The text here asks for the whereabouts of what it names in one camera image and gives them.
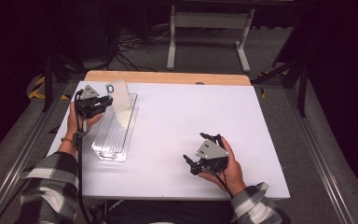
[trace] person's right hand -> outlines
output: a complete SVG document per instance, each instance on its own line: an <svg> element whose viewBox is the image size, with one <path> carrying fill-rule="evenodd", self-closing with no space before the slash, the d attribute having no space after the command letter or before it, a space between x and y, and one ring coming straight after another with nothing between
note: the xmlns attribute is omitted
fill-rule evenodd
<svg viewBox="0 0 358 224"><path fill-rule="evenodd" d="M228 144L228 142L223 136L222 143L225 150L228 152L228 165L226 170L224 171L224 174L223 172L220 173L219 177L222 180L225 180L226 176L228 189L229 191L231 191L232 195L235 196L241 191L243 191L246 188L246 185L243 181L241 165L235 160L235 156L232 152L231 146ZM212 183L215 183L217 186L219 186L220 189L226 191L226 189L214 175L207 173L199 173L199 177L202 177L208 181L211 181Z"/></svg>

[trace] transparent tray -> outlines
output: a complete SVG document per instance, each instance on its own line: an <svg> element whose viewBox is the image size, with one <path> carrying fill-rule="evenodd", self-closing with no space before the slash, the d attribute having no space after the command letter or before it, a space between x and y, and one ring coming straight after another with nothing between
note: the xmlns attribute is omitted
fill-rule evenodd
<svg viewBox="0 0 358 224"><path fill-rule="evenodd" d="M130 93L130 98L131 108L115 114L111 107L107 107L103 120L100 120L101 125L91 146L100 160L125 161L127 159L138 113L135 104L137 94Z"/></svg>

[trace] black and white flannel shirt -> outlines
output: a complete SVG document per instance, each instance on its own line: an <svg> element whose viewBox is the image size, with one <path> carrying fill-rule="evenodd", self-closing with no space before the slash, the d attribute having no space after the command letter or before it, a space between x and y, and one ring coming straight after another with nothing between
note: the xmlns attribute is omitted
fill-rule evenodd
<svg viewBox="0 0 358 224"><path fill-rule="evenodd" d="M74 223L77 209L77 161L56 152L25 170L22 178L31 182L21 195L21 214L16 223ZM237 194L231 204L232 221L242 223L290 223L272 200L265 197L268 185L250 186Z"/></svg>

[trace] white desk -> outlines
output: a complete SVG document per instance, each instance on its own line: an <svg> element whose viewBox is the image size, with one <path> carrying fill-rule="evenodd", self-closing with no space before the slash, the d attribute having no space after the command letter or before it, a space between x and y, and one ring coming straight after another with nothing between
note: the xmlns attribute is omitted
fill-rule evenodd
<svg viewBox="0 0 358 224"><path fill-rule="evenodd" d="M84 81L77 89L90 84L104 95L105 83ZM228 195L216 185L193 176L183 159L186 154L193 161L198 160L194 153L203 142L199 133L204 132L225 136L242 166L247 185L264 181L269 184L268 197L290 197L253 87L128 85L130 92L138 94L139 106L128 158L125 162L99 161L90 149L97 130L94 127L84 138L84 196L228 200ZM66 117L49 154L56 151L66 132Z"/></svg>

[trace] plaid sleeve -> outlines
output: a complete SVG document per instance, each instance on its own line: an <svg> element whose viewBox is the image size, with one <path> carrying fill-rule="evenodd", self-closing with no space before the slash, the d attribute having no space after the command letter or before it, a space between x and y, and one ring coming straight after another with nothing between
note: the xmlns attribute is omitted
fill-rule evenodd
<svg viewBox="0 0 358 224"><path fill-rule="evenodd" d="M265 197L269 185L260 183L250 186L236 195L231 204L235 215L231 222L238 223L291 223L291 219L271 199Z"/></svg>
<svg viewBox="0 0 358 224"><path fill-rule="evenodd" d="M56 152L24 170L30 183L21 195L16 223L74 223L77 209L77 161Z"/></svg>

